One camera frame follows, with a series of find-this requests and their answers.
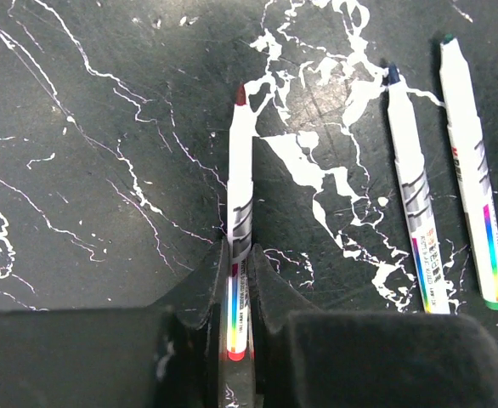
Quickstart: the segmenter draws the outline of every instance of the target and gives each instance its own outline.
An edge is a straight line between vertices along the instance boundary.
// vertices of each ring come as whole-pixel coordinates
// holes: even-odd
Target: marker
[[[449,122],[447,128],[479,290],[487,307],[498,310],[498,225],[470,70],[456,38],[447,36],[440,49],[439,75]]]
[[[450,313],[450,306],[415,112],[406,93],[405,81],[400,79],[395,65],[390,65],[388,69],[388,81],[387,113],[393,135],[394,164],[399,176],[423,307],[427,313],[445,315]]]
[[[252,119],[246,90],[240,86],[229,134],[229,181],[227,230],[230,246],[227,350],[233,361],[243,359],[247,347],[248,290],[246,257],[251,250],[252,230]]]

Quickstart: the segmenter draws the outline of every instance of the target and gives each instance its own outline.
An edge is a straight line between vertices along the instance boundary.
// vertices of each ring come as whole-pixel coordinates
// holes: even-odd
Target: red marker
[[[227,184],[227,230],[231,275],[228,284],[227,351],[233,361],[243,359],[247,348],[249,313],[246,257],[252,232],[252,137],[254,113],[243,85],[235,98],[229,132],[229,181]]]

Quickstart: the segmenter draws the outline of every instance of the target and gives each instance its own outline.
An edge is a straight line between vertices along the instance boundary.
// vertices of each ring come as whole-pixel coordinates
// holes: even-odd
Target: green marker cap
[[[453,34],[448,34],[444,37],[444,41],[443,43],[444,44],[447,44],[447,43],[450,43],[451,41],[453,41],[455,39],[455,36]]]
[[[485,300],[485,305],[491,310],[498,310],[498,302],[489,302]]]

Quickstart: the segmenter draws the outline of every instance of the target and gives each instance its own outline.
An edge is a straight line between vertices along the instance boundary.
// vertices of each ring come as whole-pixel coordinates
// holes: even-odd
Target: black table surface
[[[235,90],[260,80],[254,241],[321,308],[422,311],[385,122],[394,62],[451,308],[498,342],[441,107],[449,32],[498,213],[498,0],[0,0],[0,310],[145,305],[185,277],[223,233]]]

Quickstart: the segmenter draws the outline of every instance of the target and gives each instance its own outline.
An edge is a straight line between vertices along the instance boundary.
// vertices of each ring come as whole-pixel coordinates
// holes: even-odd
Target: white vein
[[[13,273],[15,255],[17,252],[15,251],[13,244],[11,243],[11,241],[8,238],[9,221],[8,221],[7,217],[1,211],[0,211],[0,221],[2,222],[2,225],[0,226],[0,242],[2,242],[3,245],[5,246],[6,256],[8,258],[8,262],[4,266],[0,267],[0,280],[7,279],[9,277],[13,277],[17,281],[19,281],[22,284],[24,284],[25,286],[27,286],[33,294],[36,294],[34,286],[32,286],[30,283],[28,283],[26,280],[24,280],[20,276]],[[3,253],[3,250],[0,247],[0,255],[2,255],[2,253]],[[0,291],[0,294],[3,296],[7,296],[13,302],[21,305],[22,307],[24,307],[26,309],[37,310],[36,307],[21,302],[19,299],[17,299],[11,293],[8,293],[5,291]]]
[[[473,18],[470,17],[470,15],[468,13],[465,13],[464,11],[461,10],[461,8],[459,8],[459,6],[456,5],[456,1],[457,0],[453,0],[453,3],[451,3],[451,7],[453,7],[453,9],[458,13],[460,14],[465,20],[468,20],[470,21],[471,23],[473,23]]]
[[[34,203],[34,201],[28,195],[26,195],[22,190],[17,189],[16,187],[14,187],[11,184],[8,184],[7,182],[3,181],[1,178],[0,178],[0,184],[3,185],[4,187],[7,187],[8,189],[10,189],[11,191],[13,191],[17,195],[21,196],[28,204],[30,204],[30,206],[45,221],[45,224],[47,225],[47,228],[49,228],[50,230],[52,230],[54,232],[57,232],[59,234],[68,235],[70,237],[70,241],[73,244],[77,245],[78,247],[80,247],[80,248],[84,249],[86,252],[88,252],[90,254],[89,255],[89,259],[91,261],[96,262],[96,259],[94,259],[94,254],[95,254],[95,251],[93,249],[93,248],[95,248],[94,245],[88,244],[82,238],[80,238],[77,234],[75,234],[75,233],[73,233],[73,232],[71,232],[71,231],[69,231],[67,229],[61,229],[61,228],[57,228],[57,227],[53,226],[53,224],[49,220],[47,214],[40,207],[38,207]]]
[[[26,163],[26,166],[31,170],[31,164],[32,163],[39,163],[39,162],[50,162],[56,157],[55,153],[52,153],[51,156],[46,157],[44,159],[31,159],[29,162]]]
[[[456,258],[456,256],[458,254],[460,254],[461,252],[466,252],[467,253],[468,245],[464,245],[460,249],[455,250],[455,243],[452,240],[446,239],[445,241],[448,242],[451,245],[450,258],[449,258],[449,260],[447,262],[443,263],[443,266],[444,266],[444,276],[448,277],[449,272],[451,271],[451,269],[455,265],[455,258]],[[455,299],[454,296],[458,292],[462,292],[462,282],[464,281],[464,272],[466,270],[467,262],[468,262],[468,253],[466,254],[466,257],[464,258],[464,263],[461,266],[461,276],[459,278],[458,289],[455,288],[455,285],[454,285],[454,283],[453,283],[452,280],[448,280],[448,279],[445,280],[446,290],[448,292],[448,298],[449,298],[450,303],[453,304],[453,307],[454,307],[453,311],[454,311],[455,314],[458,314],[459,313],[459,308],[461,307],[461,305],[463,305],[464,303],[466,303],[466,301],[462,301],[459,298]]]
[[[127,164],[128,172],[132,176],[132,181],[133,181],[132,189],[133,189],[134,194],[139,198],[139,205],[141,207],[147,206],[153,213],[160,214],[164,219],[166,219],[166,221],[168,221],[173,227],[177,228],[178,230],[181,230],[182,232],[184,232],[187,235],[192,236],[193,238],[197,238],[201,241],[205,241],[205,242],[212,244],[211,240],[204,238],[198,234],[195,234],[194,232],[190,232],[190,231],[182,228],[175,221],[173,221],[169,217],[167,217],[166,214],[160,208],[156,207],[149,200],[147,200],[147,198],[144,195],[143,190],[139,186],[139,178],[133,170],[133,164],[121,152],[121,140],[120,139],[117,140],[116,158],[119,162],[125,162]]]
[[[172,271],[172,267],[170,266],[170,263],[167,261],[166,259],[166,256],[162,253],[162,250],[161,250],[161,240],[160,240],[160,237],[159,237],[159,233],[158,233],[158,229],[156,229],[154,223],[151,221],[151,219],[149,218],[149,216],[143,211],[143,209],[141,208],[141,206],[139,206],[137,203],[135,203],[134,201],[130,200],[130,198],[128,198],[126,195],[124,195],[123,193],[121,193],[121,191],[117,188],[117,186],[111,181],[111,180],[107,180],[111,186],[115,189],[115,192],[127,203],[127,204],[130,204],[132,205],[134,208],[136,208],[138,210],[138,212],[143,216],[143,218],[145,219],[145,221],[147,222],[147,224],[151,227],[151,229],[153,230],[153,236],[155,237],[155,241],[156,241],[156,251],[158,252],[158,254],[160,255],[160,257],[162,258],[162,260],[164,261],[164,263],[166,264],[166,266],[168,266]]]
[[[283,259],[285,259],[287,262],[289,262],[291,264],[300,265],[300,261],[297,261],[297,260],[289,257],[288,255],[286,255],[286,252],[291,252],[291,251],[281,251],[281,250],[276,249],[276,248],[268,248],[268,249],[265,249],[263,252],[266,255],[266,258],[268,258],[268,260],[270,261],[270,263],[275,264],[275,271],[278,274],[280,273],[281,261],[278,258],[272,257],[270,255],[271,252],[277,253],[279,256],[281,256]]]

